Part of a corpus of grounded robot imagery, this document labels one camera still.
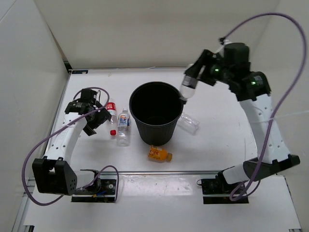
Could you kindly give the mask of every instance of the bottle cap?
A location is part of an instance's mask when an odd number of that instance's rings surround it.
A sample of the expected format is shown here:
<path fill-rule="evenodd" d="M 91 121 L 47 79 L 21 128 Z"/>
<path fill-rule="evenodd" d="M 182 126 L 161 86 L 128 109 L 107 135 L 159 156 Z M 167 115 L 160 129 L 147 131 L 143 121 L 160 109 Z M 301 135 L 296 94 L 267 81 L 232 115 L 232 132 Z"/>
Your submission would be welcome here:
<path fill-rule="evenodd" d="M 173 154 L 172 153 L 168 153 L 168 157 L 166 158 L 168 162 L 171 162 L 173 158 Z"/>
<path fill-rule="evenodd" d="M 111 135 L 115 136 L 117 134 L 116 130 L 111 130 Z"/>

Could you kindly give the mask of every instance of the red bottle cap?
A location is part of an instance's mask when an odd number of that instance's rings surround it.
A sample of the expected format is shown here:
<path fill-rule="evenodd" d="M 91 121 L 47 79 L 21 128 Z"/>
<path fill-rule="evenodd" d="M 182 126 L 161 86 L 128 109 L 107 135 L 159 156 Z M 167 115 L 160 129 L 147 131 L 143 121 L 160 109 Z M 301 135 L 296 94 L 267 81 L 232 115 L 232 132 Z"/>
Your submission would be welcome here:
<path fill-rule="evenodd" d="M 112 135 L 112 136 L 114 136 L 114 135 L 116 135 L 116 134 L 117 134 L 116 130 L 111 130 L 111 135 Z"/>

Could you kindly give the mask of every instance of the plastic bottle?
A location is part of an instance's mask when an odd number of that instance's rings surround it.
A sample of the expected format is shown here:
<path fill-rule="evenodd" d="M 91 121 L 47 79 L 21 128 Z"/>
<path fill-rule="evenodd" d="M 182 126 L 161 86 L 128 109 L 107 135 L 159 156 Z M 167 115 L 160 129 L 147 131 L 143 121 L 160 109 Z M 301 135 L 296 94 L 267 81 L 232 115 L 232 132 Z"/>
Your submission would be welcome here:
<path fill-rule="evenodd" d="M 129 132 L 130 132 L 130 114 L 127 108 L 123 108 L 122 113 L 118 116 L 118 146 L 129 146 Z"/>
<path fill-rule="evenodd" d="M 191 78 L 190 76 L 187 75 L 183 77 L 182 85 L 179 88 L 183 100 L 186 101 L 189 98 L 193 97 L 193 95 L 195 94 L 197 83 L 198 83 L 197 79 Z"/>
<path fill-rule="evenodd" d="M 116 111 L 116 105 L 115 105 L 114 99 L 110 98 L 110 101 L 107 103 L 105 108 L 112 115 L 108 128 L 109 128 L 111 136 L 115 137 L 117 134 L 118 119 L 117 119 L 117 111 Z"/>
<path fill-rule="evenodd" d="M 168 153 L 165 149 L 151 145 L 148 158 L 157 162 L 171 162 L 173 155 Z"/>

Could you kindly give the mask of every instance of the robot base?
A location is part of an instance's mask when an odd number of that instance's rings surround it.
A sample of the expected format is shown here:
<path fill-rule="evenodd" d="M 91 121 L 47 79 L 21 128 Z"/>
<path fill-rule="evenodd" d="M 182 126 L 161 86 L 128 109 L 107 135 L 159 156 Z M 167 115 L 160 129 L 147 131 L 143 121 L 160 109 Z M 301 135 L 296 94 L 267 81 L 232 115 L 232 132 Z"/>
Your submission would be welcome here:
<path fill-rule="evenodd" d="M 233 202 L 229 199 L 229 194 L 239 183 L 232 185 L 223 183 L 224 178 L 222 172 L 219 172 L 215 179 L 201 179 L 202 191 L 203 191 L 203 203 L 204 204 L 243 204 L 249 203 L 248 198 L 240 199 Z M 243 191 L 244 187 L 237 190 L 236 194 Z"/>
<path fill-rule="evenodd" d="M 95 188 L 76 190 L 74 195 L 72 195 L 71 202 L 92 202 L 92 203 L 113 203 L 115 201 L 116 193 L 116 183 L 115 179 L 98 179 L 95 183 Z"/>

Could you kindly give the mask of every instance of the white wall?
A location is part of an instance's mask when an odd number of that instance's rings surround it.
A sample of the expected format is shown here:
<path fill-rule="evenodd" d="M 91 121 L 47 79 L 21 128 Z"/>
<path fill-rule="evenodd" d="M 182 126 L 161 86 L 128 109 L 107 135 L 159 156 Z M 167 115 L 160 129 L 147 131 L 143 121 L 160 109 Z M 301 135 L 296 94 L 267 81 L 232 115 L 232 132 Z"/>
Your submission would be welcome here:
<path fill-rule="evenodd" d="M 34 2 L 0 1 L 2 232 L 12 230 L 24 192 L 23 160 L 49 134 L 67 76 L 51 33 Z"/>
<path fill-rule="evenodd" d="M 281 0 L 278 12 L 293 16 L 309 36 L 309 2 Z M 272 17 L 252 57 L 254 70 L 263 71 L 270 82 L 274 103 L 286 91 L 300 66 L 302 43 L 299 32 L 288 20 Z M 291 95 L 283 103 L 278 115 L 309 110 L 309 67 Z M 301 164 L 285 172 L 300 223 L 309 231 L 309 114 L 278 119 L 284 139 Z"/>
<path fill-rule="evenodd" d="M 280 0 L 35 0 L 73 68 L 186 66 Z M 267 17 L 231 39 L 255 48 Z"/>

